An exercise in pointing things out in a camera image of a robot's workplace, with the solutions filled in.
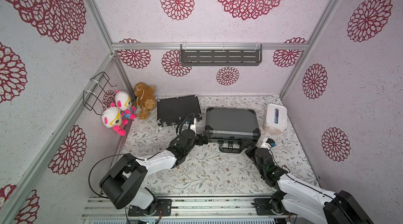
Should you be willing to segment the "grey hard poker case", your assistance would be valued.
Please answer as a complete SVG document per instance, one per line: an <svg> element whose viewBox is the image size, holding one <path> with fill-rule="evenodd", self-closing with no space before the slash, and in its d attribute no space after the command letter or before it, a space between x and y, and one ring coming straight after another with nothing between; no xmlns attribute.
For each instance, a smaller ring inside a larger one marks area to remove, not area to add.
<svg viewBox="0 0 403 224"><path fill-rule="evenodd" d="M221 152L239 154L255 147L261 132L252 109L209 107L203 135L208 142L218 143Z"/></svg>

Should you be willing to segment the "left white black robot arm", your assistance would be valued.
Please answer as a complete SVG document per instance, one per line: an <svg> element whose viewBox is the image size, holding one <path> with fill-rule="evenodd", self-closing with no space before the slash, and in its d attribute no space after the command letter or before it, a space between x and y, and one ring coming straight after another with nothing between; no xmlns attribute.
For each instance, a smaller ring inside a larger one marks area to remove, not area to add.
<svg viewBox="0 0 403 224"><path fill-rule="evenodd" d="M207 136L186 129L166 150L150 157L124 154L99 186L116 209L133 206L151 215L157 209L158 198L149 189L141 187L146 176L179 166L196 145L204 144L208 144Z"/></svg>

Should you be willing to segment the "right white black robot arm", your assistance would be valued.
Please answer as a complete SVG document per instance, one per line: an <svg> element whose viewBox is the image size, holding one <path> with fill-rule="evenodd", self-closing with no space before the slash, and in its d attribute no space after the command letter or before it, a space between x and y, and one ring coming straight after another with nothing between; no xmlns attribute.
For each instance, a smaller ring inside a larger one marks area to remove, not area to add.
<svg viewBox="0 0 403 224"><path fill-rule="evenodd" d="M336 193L312 186L288 173L274 160L272 145L262 148L245 145L245 154L254 162L262 180L277 191L271 197L274 213L294 213L314 224L372 224L373 221L347 191Z"/></svg>

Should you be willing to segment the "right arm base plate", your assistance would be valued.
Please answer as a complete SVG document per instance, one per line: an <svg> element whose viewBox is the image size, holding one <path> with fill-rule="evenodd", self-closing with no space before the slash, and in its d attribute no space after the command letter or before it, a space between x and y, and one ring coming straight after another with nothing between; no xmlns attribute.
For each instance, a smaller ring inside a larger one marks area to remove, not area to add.
<svg viewBox="0 0 403 224"><path fill-rule="evenodd" d="M255 198L252 205L255 207L258 216L284 214L282 203L278 199Z"/></svg>

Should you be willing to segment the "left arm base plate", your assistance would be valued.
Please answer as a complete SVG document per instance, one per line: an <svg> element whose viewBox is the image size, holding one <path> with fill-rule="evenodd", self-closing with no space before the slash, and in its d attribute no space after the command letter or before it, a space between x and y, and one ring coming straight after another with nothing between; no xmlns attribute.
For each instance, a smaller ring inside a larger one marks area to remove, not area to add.
<svg viewBox="0 0 403 224"><path fill-rule="evenodd" d="M128 210L129 217L162 217L170 216L172 210L171 199L157 199L147 209L140 207L130 206Z"/></svg>

